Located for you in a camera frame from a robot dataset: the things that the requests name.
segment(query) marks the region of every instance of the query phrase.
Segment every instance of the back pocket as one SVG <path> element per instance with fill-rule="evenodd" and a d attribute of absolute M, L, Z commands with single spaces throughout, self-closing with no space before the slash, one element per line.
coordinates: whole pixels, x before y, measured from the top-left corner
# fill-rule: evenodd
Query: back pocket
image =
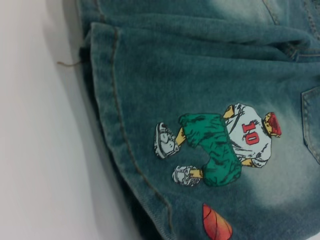
<path fill-rule="evenodd" d="M 302 93 L 304 143 L 320 164 L 320 87 Z"/>

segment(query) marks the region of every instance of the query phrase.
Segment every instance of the red number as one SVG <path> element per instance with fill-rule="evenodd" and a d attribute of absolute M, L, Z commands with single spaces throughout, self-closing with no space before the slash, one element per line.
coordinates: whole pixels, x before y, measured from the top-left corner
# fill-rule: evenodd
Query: red number
<path fill-rule="evenodd" d="M 243 133 L 249 132 L 250 130 L 256 129 L 255 123 L 252 121 L 249 125 L 242 124 Z"/>
<path fill-rule="evenodd" d="M 253 129 L 256 129 L 256 125 L 255 123 L 252 121 L 250 122 L 250 124 L 245 125 L 242 124 L 242 129 L 243 129 L 243 133 L 247 133 Z M 252 133 L 249 133 L 245 136 L 245 142 L 248 145 L 253 145 L 253 144 L 257 144 L 259 142 L 259 136 L 258 133 L 256 133 L 255 131 Z"/>
<path fill-rule="evenodd" d="M 259 142 L 258 133 L 255 131 L 245 136 L 245 142 L 248 145 L 257 144 Z"/>

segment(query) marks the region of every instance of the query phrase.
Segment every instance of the green shorts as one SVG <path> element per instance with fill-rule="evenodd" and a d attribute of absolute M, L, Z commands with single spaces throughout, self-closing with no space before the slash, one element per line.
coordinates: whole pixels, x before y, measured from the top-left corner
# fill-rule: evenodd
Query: green shorts
<path fill-rule="evenodd" d="M 203 180 L 208 186 L 224 186 L 237 180 L 242 164 L 238 160 L 220 114 L 185 114 L 179 118 L 188 144 L 201 146 L 209 156 L 202 167 Z"/>

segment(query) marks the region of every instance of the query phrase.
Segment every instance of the embroidered patch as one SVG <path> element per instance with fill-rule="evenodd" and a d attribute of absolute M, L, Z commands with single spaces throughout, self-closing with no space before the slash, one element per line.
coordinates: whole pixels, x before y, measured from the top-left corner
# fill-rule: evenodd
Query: embroidered patch
<path fill-rule="evenodd" d="M 230 224 L 206 204 L 203 204 L 203 226 L 211 240 L 229 240 L 232 236 Z"/>
<path fill-rule="evenodd" d="M 179 118 L 177 136 L 163 123 L 155 129 L 154 151 L 161 159 L 177 154 L 184 143 L 201 146 L 209 155 L 201 168 L 177 166 L 174 182 L 195 186 L 201 180 L 213 187 L 236 181 L 242 166 L 262 168 L 271 156 L 271 137 L 280 137 L 280 125 L 273 112 L 264 119 L 244 104 L 230 105 L 219 113 L 185 114 Z"/>

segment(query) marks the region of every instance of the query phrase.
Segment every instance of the denim shorts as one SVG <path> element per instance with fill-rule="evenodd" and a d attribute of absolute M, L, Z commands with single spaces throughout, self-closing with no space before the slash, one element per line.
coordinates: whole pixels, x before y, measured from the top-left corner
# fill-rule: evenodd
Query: denim shorts
<path fill-rule="evenodd" d="M 304 240 L 320 232 L 319 0 L 78 7 L 88 94 L 114 171 L 145 213 L 136 220 L 146 239 Z M 223 116 L 239 177 L 206 184 L 203 166 L 212 161 L 218 172 L 228 156 L 191 147 L 185 114 Z"/>

